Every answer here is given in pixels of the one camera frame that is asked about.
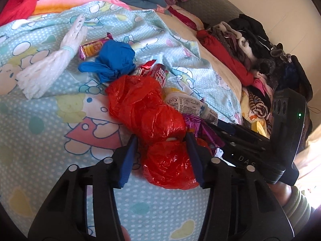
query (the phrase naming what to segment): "light blue hair tie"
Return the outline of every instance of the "light blue hair tie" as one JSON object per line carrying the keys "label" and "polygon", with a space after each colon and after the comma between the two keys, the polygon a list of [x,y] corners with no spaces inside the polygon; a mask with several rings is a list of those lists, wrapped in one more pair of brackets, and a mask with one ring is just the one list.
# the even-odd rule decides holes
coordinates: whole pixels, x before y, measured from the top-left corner
{"label": "light blue hair tie", "polygon": [[70,46],[62,46],[61,49],[62,50],[67,50],[67,51],[70,52],[70,59],[72,59],[76,55],[76,52]]}

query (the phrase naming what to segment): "olive green sleeve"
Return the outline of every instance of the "olive green sleeve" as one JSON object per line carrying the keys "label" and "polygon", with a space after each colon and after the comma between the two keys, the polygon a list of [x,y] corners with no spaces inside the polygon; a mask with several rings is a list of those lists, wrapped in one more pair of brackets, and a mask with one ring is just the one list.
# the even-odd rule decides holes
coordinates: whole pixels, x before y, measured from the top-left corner
{"label": "olive green sleeve", "polygon": [[288,203],[283,207],[287,215],[294,234],[296,235],[308,222],[311,215],[311,207],[307,198],[296,186],[291,187],[292,194]]}

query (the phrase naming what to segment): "silver screw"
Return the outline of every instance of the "silver screw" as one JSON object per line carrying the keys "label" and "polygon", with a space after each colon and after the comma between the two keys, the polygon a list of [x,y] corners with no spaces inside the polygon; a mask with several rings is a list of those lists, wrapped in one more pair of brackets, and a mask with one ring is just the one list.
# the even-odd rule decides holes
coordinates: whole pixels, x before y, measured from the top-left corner
{"label": "silver screw", "polygon": [[73,172],[73,171],[77,170],[77,168],[78,168],[77,165],[74,164],[74,165],[70,165],[68,170]]}
{"label": "silver screw", "polygon": [[112,163],[114,160],[113,160],[113,158],[111,158],[111,157],[107,157],[107,158],[105,158],[104,159],[104,163],[105,164],[110,164],[110,163]]}
{"label": "silver screw", "polygon": [[214,164],[219,164],[220,163],[220,159],[218,157],[213,157],[211,158],[211,162]]}
{"label": "silver screw", "polygon": [[255,167],[253,167],[252,165],[246,166],[246,169],[247,169],[249,172],[254,172],[254,171],[255,171]]}

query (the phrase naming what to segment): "beige sheet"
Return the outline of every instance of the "beige sheet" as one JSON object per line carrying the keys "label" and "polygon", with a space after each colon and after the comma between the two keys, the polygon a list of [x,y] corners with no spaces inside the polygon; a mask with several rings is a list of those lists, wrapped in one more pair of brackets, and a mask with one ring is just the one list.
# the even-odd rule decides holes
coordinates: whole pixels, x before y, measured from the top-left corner
{"label": "beige sheet", "polygon": [[[132,10],[141,10],[140,8],[130,6]],[[236,95],[238,101],[241,100],[242,85],[240,80],[221,63],[216,57],[214,57],[208,50],[206,50],[196,38],[196,31],[187,27],[176,17],[171,17],[162,13],[157,13],[160,18],[165,22],[165,24],[175,32],[177,32],[182,38],[190,41],[196,41],[200,49],[201,57],[208,60],[212,65],[213,70],[215,70],[222,79],[227,83],[231,90]]]}

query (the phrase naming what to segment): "red garment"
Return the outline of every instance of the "red garment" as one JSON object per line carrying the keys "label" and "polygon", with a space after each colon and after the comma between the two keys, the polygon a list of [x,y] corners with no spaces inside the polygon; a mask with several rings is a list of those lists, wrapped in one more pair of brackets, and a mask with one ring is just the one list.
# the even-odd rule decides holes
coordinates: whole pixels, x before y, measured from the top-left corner
{"label": "red garment", "polygon": [[176,11],[173,7],[169,7],[168,11],[176,16],[182,23],[184,23],[185,25],[187,25],[188,27],[190,27],[191,29],[197,31],[197,26],[196,23],[194,23],[190,18],[186,17],[185,15],[182,15],[181,13],[179,13],[178,11]]}
{"label": "red garment", "polygon": [[197,31],[196,37],[211,54],[234,73],[243,86],[253,83],[253,74],[248,72],[242,63],[231,57],[219,40],[205,30]]}
{"label": "red garment", "polygon": [[17,19],[27,19],[36,4],[37,0],[9,0],[0,14],[0,26]]}

